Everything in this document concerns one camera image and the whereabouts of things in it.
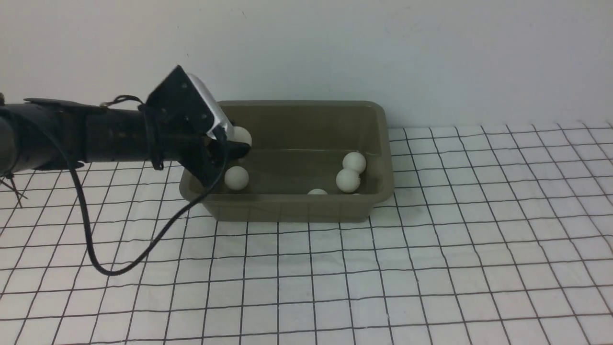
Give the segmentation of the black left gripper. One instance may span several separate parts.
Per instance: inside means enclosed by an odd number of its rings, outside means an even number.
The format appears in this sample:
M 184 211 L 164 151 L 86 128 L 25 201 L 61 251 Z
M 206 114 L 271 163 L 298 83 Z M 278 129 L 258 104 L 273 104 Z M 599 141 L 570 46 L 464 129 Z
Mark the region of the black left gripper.
M 193 129 L 188 120 L 164 115 L 159 109 L 144 108 L 146 145 L 153 168 L 162 170 L 164 162 L 181 164 L 204 188 L 214 188 L 228 161 L 244 159 L 251 146 L 244 142 L 226 142 L 226 132 L 213 129 L 212 144 L 218 151 L 209 151 L 204 135 Z

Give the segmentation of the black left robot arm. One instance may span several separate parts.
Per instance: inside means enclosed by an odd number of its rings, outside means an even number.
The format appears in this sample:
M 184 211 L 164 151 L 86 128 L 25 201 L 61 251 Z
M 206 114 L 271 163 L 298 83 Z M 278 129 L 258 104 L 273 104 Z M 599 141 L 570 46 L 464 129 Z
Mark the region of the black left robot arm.
M 1 176 L 26 170 L 60 171 L 86 163 L 149 162 L 162 170 L 175 161 L 209 186 L 223 160 L 244 158 L 251 146 L 216 139 L 212 114 L 169 111 L 148 102 L 136 111 L 107 105 L 28 98 L 1 103 Z

